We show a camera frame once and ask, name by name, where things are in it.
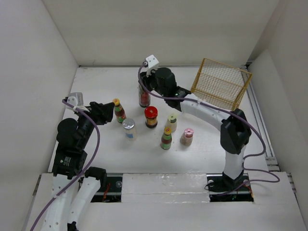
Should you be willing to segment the yellow cap sauce bottle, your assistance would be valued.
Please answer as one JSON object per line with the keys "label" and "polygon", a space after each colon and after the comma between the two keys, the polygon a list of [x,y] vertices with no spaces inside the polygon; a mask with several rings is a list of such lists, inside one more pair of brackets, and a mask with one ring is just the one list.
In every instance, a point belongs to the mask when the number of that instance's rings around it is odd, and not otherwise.
{"label": "yellow cap sauce bottle", "polygon": [[113,103],[114,103],[114,113],[116,116],[116,119],[118,121],[118,123],[123,123],[123,121],[126,119],[126,114],[125,114],[125,110],[122,107],[120,100],[118,98],[113,99]]}
{"label": "yellow cap sauce bottle", "polygon": [[172,145],[172,135],[171,135],[171,128],[170,127],[165,127],[164,133],[161,137],[161,143],[160,146],[164,150],[170,149]]}

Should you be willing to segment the clear bottle with red contents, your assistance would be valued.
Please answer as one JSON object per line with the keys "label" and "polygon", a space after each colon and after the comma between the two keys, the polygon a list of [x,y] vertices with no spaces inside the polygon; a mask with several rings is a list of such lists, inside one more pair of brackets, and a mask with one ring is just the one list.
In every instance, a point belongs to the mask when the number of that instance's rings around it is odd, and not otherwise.
{"label": "clear bottle with red contents", "polygon": [[143,87],[139,84],[139,105],[142,108],[146,108],[151,104],[151,96],[147,92],[144,91]]}

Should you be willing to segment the silver lid white shaker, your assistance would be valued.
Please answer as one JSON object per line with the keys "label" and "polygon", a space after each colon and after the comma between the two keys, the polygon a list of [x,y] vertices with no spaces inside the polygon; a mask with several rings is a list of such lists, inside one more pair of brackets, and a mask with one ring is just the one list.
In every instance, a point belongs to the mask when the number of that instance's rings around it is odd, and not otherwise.
{"label": "silver lid white shaker", "polygon": [[134,141],[137,138],[137,130],[135,122],[131,118],[126,118],[122,122],[122,127],[125,133],[125,136],[128,140]]}

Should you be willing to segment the red lid sauce jar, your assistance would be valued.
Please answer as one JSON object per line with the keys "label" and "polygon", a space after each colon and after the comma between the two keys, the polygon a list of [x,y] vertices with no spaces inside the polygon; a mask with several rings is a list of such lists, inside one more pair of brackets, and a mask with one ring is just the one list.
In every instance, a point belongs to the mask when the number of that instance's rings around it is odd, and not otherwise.
{"label": "red lid sauce jar", "polygon": [[158,110],[154,106],[148,106],[144,110],[145,124],[148,128],[155,128],[157,126]]}

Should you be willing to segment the green cap spice shaker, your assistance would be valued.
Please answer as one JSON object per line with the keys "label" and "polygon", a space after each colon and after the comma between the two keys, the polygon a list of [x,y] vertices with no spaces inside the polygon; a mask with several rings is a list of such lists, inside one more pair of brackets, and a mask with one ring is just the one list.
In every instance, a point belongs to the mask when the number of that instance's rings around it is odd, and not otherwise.
{"label": "green cap spice shaker", "polygon": [[170,114],[167,117],[165,127],[169,127],[171,129],[171,132],[176,131],[177,129],[177,115],[176,114]]}

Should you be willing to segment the pink cap spice shaker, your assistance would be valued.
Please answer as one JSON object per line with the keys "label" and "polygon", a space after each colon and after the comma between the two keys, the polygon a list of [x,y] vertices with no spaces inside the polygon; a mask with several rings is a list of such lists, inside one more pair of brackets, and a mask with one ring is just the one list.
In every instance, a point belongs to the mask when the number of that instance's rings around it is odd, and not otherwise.
{"label": "pink cap spice shaker", "polygon": [[193,141],[194,130],[192,128],[186,128],[180,138],[180,143],[184,146],[190,146]]}

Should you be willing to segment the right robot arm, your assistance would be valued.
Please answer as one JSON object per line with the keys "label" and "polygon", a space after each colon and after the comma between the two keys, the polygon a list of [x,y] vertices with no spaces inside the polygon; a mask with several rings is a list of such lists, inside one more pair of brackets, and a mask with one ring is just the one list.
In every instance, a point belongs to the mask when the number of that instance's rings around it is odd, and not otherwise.
{"label": "right robot arm", "polygon": [[209,123],[220,132],[220,145],[225,150],[225,166],[222,176],[208,184],[213,192],[228,193],[243,183],[244,151],[252,134],[242,110],[226,111],[203,102],[189,90],[177,85],[169,68],[161,67],[145,72],[138,71],[138,82],[147,92],[156,91],[155,97],[168,106],[191,114]]}

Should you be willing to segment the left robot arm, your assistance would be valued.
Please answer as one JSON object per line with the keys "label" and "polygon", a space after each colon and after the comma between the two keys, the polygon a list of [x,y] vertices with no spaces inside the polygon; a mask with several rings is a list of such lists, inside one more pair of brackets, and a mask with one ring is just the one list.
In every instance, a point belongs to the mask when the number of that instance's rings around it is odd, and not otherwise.
{"label": "left robot arm", "polygon": [[45,217],[43,231],[77,231],[95,193],[107,186],[106,170],[85,162],[85,147],[93,131],[97,132],[97,143],[100,142],[98,126],[112,121],[115,104],[91,102],[83,106],[70,97],[63,99],[63,103],[78,119],[64,119],[57,127],[51,200],[40,213]]}

